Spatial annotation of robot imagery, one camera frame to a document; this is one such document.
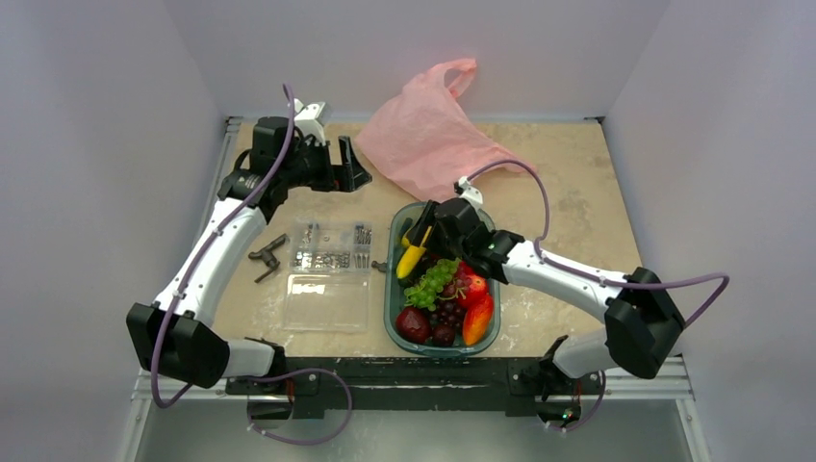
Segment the yellow fake banana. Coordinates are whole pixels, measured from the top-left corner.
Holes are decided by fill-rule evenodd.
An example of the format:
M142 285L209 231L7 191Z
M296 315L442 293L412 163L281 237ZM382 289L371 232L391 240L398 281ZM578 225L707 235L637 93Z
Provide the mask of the yellow fake banana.
M395 268L395 275L398 279L406 279L411 275L426 252L426 242L425 247L411 246L404 248L403 255L400 257Z

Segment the green fake grape bunch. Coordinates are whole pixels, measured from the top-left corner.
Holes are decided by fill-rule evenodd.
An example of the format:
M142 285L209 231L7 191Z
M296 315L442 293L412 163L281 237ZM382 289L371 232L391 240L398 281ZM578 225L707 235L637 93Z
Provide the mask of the green fake grape bunch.
M438 259L416 283L403 290L404 306L432 308L443 286L457 270L459 260Z

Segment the red fake grape bunch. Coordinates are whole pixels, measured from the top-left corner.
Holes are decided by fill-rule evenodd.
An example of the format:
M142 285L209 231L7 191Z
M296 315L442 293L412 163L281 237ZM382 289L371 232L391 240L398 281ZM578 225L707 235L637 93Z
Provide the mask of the red fake grape bunch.
M472 275L459 275L453 273L451 279L443 286L438 298L449 300L459 297L471 284Z

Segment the pink plastic bag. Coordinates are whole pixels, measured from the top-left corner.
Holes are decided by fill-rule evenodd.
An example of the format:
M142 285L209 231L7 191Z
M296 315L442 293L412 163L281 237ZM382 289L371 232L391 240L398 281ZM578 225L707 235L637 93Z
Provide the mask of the pink plastic bag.
M354 142L368 161L419 201L445 201L453 185L488 164L522 172L523 162L470 121L457 101L475 78L473 58L436 64L381 106Z

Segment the small dark fake plum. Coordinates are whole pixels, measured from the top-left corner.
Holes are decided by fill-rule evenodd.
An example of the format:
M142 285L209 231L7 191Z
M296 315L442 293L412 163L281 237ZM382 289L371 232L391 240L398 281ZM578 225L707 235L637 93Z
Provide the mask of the small dark fake plum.
M456 330L443 323L438 323L433 327L431 343L435 347L452 347L456 340Z

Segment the orange red fake mango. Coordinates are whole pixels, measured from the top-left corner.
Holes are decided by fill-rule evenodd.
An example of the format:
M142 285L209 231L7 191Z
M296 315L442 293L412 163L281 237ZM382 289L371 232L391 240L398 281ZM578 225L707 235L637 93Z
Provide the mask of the orange red fake mango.
M494 310L495 301L491 295L484 295L468 308L462 327L462 338L466 347L474 346L482 340L493 318Z

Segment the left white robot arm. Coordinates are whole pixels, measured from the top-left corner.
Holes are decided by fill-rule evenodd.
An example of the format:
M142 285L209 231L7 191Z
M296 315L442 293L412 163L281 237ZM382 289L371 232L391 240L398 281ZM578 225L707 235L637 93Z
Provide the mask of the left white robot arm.
M213 331L215 313L250 245L295 188L352 193L371 180L348 136L340 161L330 141L281 116L262 117L252 144L222 180L205 230L185 263L153 301L132 306L126 325L147 372L210 388L222 378L249 376L262 393L286 384L280 346L263 340L225 340Z

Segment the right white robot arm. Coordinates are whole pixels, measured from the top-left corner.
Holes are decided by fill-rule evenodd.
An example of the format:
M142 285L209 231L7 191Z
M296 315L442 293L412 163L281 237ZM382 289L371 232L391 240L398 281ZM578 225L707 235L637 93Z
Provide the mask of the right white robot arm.
M553 296L600 321L601 329L559 340L546 353L540 377L554 392L582 375L614 368L652 379L686 327L652 271L596 269L546 253L534 241L493 228L462 198L428 202L404 242L458 259L487 279Z

